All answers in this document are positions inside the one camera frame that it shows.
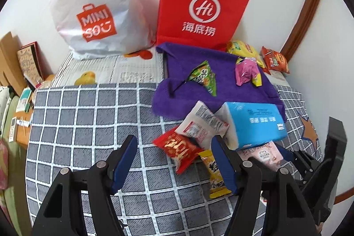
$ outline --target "blue tissue package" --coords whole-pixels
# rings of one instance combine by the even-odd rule
[[[247,149],[287,136],[275,104],[225,102],[215,116],[230,125],[224,137],[229,149]]]

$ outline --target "purple towel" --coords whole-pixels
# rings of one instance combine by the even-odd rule
[[[153,98],[155,114],[170,119],[184,119],[198,100],[203,101],[212,112],[216,112],[224,102],[257,102],[275,104],[286,121],[284,104],[261,69],[262,86],[255,87],[251,82],[236,85],[235,63],[238,56],[168,42],[160,44],[156,49],[164,53],[168,78],[156,89]],[[215,73],[216,96],[212,96],[204,86],[194,81],[188,81],[177,88],[205,60]]]

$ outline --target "screw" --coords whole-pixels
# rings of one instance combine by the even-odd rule
[[[286,175],[289,173],[289,170],[287,170],[286,168],[283,167],[283,168],[280,168],[280,173]]]
[[[96,164],[96,166],[97,166],[98,168],[103,168],[103,167],[106,166],[106,162],[105,162],[105,161],[98,161],[97,164]]]
[[[67,174],[68,172],[69,172],[68,167],[64,167],[60,170],[60,174],[63,174],[63,175]]]
[[[251,162],[251,161],[248,161],[248,160],[242,162],[242,165],[243,165],[244,167],[247,167],[247,168],[250,168],[250,167],[253,166],[252,162]]]

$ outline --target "checkered tablecloth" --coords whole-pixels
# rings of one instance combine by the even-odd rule
[[[305,149],[300,140],[306,116],[302,95],[290,87],[276,86],[286,106],[288,137],[284,147]],[[181,121],[155,116],[151,110],[156,84],[100,84],[40,90],[33,114],[26,164],[26,184],[32,223],[53,179],[62,167],[86,169],[106,159],[128,134],[137,136],[138,153],[123,188],[112,196],[118,218],[135,235],[219,236],[225,232],[237,197],[209,198],[209,174],[198,160],[182,175],[152,140]],[[300,174],[282,163],[292,175]],[[89,235],[94,235],[87,192],[82,192]],[[260,235],[266,208],[260,202],[254,235]]]

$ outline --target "yellow chip bag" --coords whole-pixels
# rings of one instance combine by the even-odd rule
[[[257,61],[257,64],[261,68],[265,68],[264,62],[262,61],[259,53],[254,49],[253,46],[248,45],[240,40],[229,41],[226,46],[226,52],[242,57],[254,57]]]
[[[198,154],[210,173],[210,199],[231,193],[231,191],[225,187],[224,180],[221,177],[219,168],[211,151],[205,150]]]

